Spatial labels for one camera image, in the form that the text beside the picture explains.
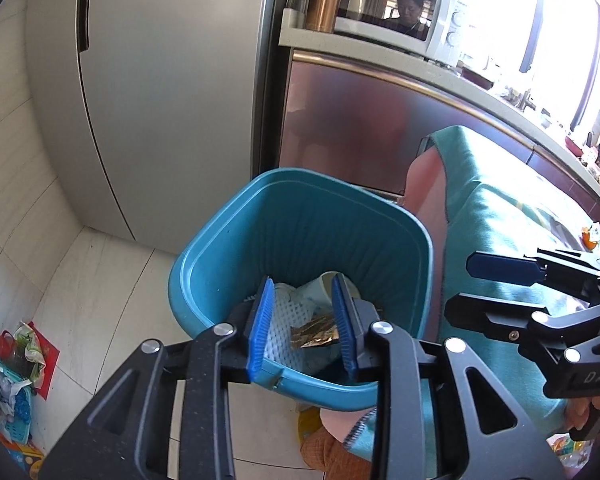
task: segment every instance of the teal blanket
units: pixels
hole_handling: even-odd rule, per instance
[[[446,236],[443,303],[458,292],[503,300],[545,304],[552,316],[578,308],[573,298],[541,285],[489,282],[469,276],[466,258],[474,251],[511,256],[533,254],[537,247],[584,250],[580,231],[591,220],[568,196],[515,156],[462,126],[432,134],[446,174]],[[535,364],[520,357],[517,346],[453,328],[442,320],[439,340],[461,337],[485,361],[524,407],[540,431],[552,434],[563,425],[564,401],[542,393],[544,378]],[[432,415],[425,405],[427,457],[435,476]],[[346,447],[370,460],[375,430],[372,412],[346,440]]]

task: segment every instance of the teal basket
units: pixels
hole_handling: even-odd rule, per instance
[[[4,374],[15,383],[19,383],[23,380],[22,377],[11,372],[11,370],[9,370],[7,367],[2,366],[2,368],[4,369]],[[23,390],[27,398],[27,402],[29,403],[29,407],[31,407],[31,388],[29,386],[25,386]],[[11,439],[14,442],[17,442],[18,444],[26,444],[29,440],[31,424],[25,424],[24,421],[18,416],[14,417],[13,422],[7,422],[5,427],[9,431]]]
[[[429,235],[409,212],[334,178],[283,168],[254,179],[189,243],[171,270],[169,300],[195,337],[256,293],[265,275],[300,286],[337,270],[387,320],[422,337],[431,269]],[[332,410],[377,402],[375,383],[328,383],[269,359],[255,382]]]

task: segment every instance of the microwave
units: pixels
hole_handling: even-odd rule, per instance
[[[459,0],[340,0],[335,32],[455,66],[468,28]]]

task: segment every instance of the white cup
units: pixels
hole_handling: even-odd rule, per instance
[[[293,291],[293,295],[297,300],[304,300],[303,303],[309,301],[315,305],[312,316],[330,314],[333,311],[331,307],[331,280],[336,274],[336,270],[329,270]],[[351,297],[355,300],[361,299],[360,292],[353,282],[346,276],[344,282]]]

